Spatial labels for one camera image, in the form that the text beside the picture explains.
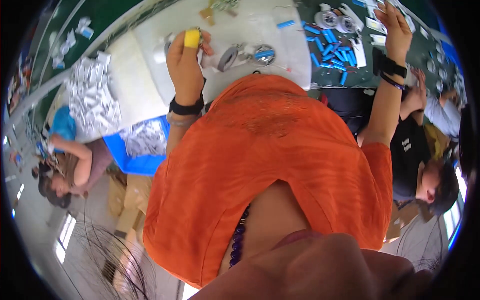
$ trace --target blue crate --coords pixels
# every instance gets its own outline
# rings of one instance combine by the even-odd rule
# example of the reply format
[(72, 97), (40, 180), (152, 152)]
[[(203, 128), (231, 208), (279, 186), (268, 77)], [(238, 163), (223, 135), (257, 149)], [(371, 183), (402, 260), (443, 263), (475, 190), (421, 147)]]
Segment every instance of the blue crate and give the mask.
[[(170, 133), (170, 124), (167, 122), (167, 117), (158, 117), (151, 120), (160, 120), (165, 133), (165, 137), (168, 139)], [(105, 144), (112, 153), (113, 159), (117, 162), (120, 170), (125, 174), (134, 174), (141, 176), (154, 176), (158, 166), (167, 158), (165, 155), (152, 156), (144, 155), (133, 158), (127, 155), (125, 149), (125, 142), (120, 138), (120, 135), (114, 134), (103, 138)]]

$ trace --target orange shirt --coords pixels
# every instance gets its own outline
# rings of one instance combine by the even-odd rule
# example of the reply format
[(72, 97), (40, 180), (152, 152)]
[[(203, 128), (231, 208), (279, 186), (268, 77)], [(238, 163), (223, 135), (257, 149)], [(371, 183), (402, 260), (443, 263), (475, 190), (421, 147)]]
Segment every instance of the orange shirt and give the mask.
[(380, 249), (392, 211), (392, 161), (360, 149), (346, 124), (293, 82), (234, 82), (158, 168), (144, 226), (152, 259), (201, 288), (216, 278), (240, 216), (276, 180), (290, 184), (313, 230)]

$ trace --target yellow tape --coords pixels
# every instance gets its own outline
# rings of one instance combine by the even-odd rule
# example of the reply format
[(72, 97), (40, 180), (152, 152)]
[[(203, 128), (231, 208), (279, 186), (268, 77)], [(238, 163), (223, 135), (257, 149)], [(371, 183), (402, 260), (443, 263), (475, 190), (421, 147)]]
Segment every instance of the yellow tape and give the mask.
[(197, 49), (199, 43), (200, 43), (200, 31), (198, 31), (197, 29), (191, 29), (191, 30), (185, 31), (185, 40), (184, 40), (185, 47)]

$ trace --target purple bead necklace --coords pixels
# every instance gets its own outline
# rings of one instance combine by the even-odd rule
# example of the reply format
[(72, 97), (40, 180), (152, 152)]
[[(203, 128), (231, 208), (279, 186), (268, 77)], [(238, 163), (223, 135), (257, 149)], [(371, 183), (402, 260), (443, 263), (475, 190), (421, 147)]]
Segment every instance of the purple bead necklace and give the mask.
[(243, 215), (240, 218), (240, 222), (238, 223), (237, 227), (235, 228), (235, 233), (233, 234), (233, 245), (232, 245), (232, 253), (230, 257), (230, 268), (234, 265), (238, 264), (241, 258), (241, 251), (242, 251), (242, 242), (243, 242), (243, 234), (245, 233), (245, 220), (248, 217), (248, 210), (250, 209), (250, 205), (247, 206)]

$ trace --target black hair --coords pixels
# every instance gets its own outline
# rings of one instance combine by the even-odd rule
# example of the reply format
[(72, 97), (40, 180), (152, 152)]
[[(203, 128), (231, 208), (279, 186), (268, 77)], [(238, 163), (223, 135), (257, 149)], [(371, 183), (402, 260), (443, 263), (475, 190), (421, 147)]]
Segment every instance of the black hair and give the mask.
[(33, 176), (34, 179), (38, 178), (38, 172), (35, 171), (35, 168), (32, 169), (32, 176)]
[(52, 179), (47, 176), (40, 176), (38, 181), (38, 191), (40, 194), (45, 197), (50, 204), (53, 206), (58, 206), (60, 208), (68, 208), (72, 202), (72, 194), (68, 193), (63, 197), (58, 197), (57, 193), (52, 190)]
[(435, 189), (435, 201), (430, 205), (430, 211), (441, 216), (452, 208), (458, 199), (458, 179), (450, 162), (446, 162), (440, 171), (440, 184)]

